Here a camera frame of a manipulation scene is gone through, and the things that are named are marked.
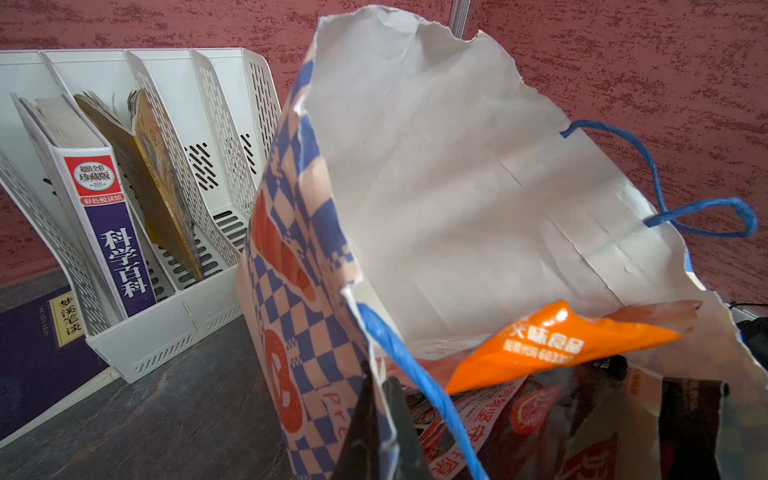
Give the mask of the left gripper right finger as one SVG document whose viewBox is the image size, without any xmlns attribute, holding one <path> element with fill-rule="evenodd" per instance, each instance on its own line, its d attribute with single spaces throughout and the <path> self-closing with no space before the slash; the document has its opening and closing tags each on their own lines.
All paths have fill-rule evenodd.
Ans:
<svg viewBox="0 0 768 480">
<path fill-rule="evenodd" d="M 394 421 L 395 445 L 398 447 L 392 478 L 395 480 L 431 480 L 432 475 L 401 383 L 397 378 L 389 378 L 384 382 L 383 388 Z"/>
</svg>

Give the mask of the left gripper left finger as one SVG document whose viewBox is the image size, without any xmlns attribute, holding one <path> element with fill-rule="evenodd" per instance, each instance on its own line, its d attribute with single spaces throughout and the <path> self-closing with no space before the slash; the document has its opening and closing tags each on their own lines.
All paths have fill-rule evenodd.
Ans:
<svg viewBox="0 0 768 480">
<path fill-rule="evenodd" d="M 373 379 L 367 363 L 361 364 L 364 381 L 332 480 L 379 478 L 379 433 Z"/>
</svg>

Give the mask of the orange red condiment packet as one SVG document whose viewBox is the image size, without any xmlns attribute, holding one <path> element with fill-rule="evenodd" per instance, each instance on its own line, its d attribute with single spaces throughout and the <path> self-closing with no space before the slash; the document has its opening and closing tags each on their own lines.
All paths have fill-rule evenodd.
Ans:
<svg viewBox="0 0 768 480">
<path fill-rule="evenodd" d="M 457 364 L 444 389 L 456 394 L 619 354 L 651 349 L 692 332 L 702 303 L 683 300 L 581 316 L 565 301 L 517 320 Z"/>
</svg>

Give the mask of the checkered paper bag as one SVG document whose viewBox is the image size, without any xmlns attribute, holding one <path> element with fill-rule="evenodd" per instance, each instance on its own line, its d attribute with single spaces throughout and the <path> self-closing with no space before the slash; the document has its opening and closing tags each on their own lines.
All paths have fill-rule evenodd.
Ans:
<svg viewBox="0 0 768 480">
<path fill-rule="evenodd" d="M 718 479 L 767 475 L 767 322 L 739 322 L 694 275 L 685 216 L 647 200 L 527 86 L 491 37 L 381 6 L 320 20 L 270 146 L 236 285 L 296 479 L 331 479 L 373 379 L 379 478 L 402 385 L 432 479 L 491 479 L 444 386 L 509 324 L 565 301 L 604 318 L 697 300 L 683 339 L 621 356 L 661 377 L 716 380 Z"/>
</svg>

